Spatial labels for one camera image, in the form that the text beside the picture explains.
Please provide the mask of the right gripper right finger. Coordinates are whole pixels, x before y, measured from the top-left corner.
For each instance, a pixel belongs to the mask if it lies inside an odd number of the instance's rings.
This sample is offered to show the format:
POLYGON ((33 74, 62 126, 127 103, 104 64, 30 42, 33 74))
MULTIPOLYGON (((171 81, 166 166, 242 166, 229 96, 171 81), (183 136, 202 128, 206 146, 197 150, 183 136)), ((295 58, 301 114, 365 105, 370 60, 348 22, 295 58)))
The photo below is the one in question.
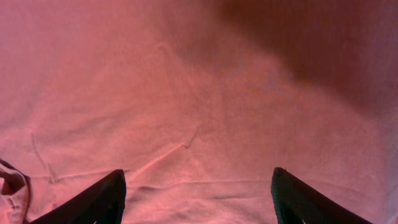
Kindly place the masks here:
POLYGON ((274 169, 271 194, 278 224, 371 224, 281 167, 274 169))

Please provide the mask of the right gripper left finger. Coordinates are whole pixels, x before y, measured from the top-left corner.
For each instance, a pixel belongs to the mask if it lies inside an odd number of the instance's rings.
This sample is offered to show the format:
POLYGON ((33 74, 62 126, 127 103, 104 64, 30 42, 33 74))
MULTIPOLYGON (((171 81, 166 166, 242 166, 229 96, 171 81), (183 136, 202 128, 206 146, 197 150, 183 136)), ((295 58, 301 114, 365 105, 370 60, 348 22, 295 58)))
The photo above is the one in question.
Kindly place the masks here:
POLYGON ((121 224, 125 199, 124 171, 117 169, 31 224, 121 224))

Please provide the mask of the coral red t-shirt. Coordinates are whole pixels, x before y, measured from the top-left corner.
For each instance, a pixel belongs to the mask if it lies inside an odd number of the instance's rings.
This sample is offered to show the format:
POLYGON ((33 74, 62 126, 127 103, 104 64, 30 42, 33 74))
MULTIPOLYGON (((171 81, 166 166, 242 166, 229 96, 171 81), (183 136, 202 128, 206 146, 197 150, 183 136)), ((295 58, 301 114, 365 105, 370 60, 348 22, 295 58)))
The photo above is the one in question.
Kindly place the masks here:
POLYGON ((397 221, 396 1, 2 1, 28 222, 115 169, 124 223, 275 223, 283 167, 397 221))

